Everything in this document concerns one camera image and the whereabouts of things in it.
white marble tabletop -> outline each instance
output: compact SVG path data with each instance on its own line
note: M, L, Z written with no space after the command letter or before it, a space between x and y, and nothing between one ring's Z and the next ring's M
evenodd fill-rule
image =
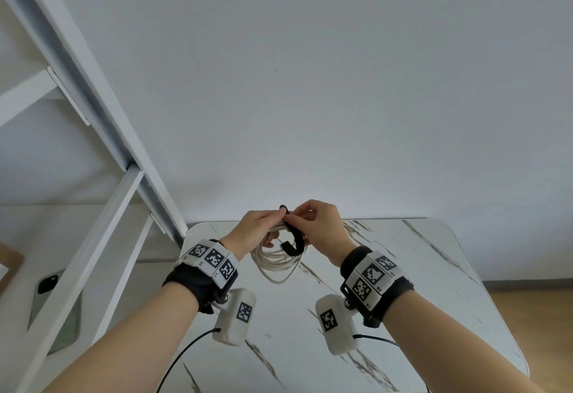
M236 223L201 223L187 237L219 238ZM389 253L416 290L498 350L519 370L527 363L451 230L430 219L346 221L357 244ZM281 232L280 240L289 239ZM233 348L204 338L177 363L162 392L421 392L424 383L396 346L360 339L342 356L328 352L315 302L340 293L337 268L309 250L299 271L282 285L267 281L249 256L239 266L236 287L257 296L247 341ZM390 339L381 326L360 333ZM214 316L200 315L181 348L211 329Z

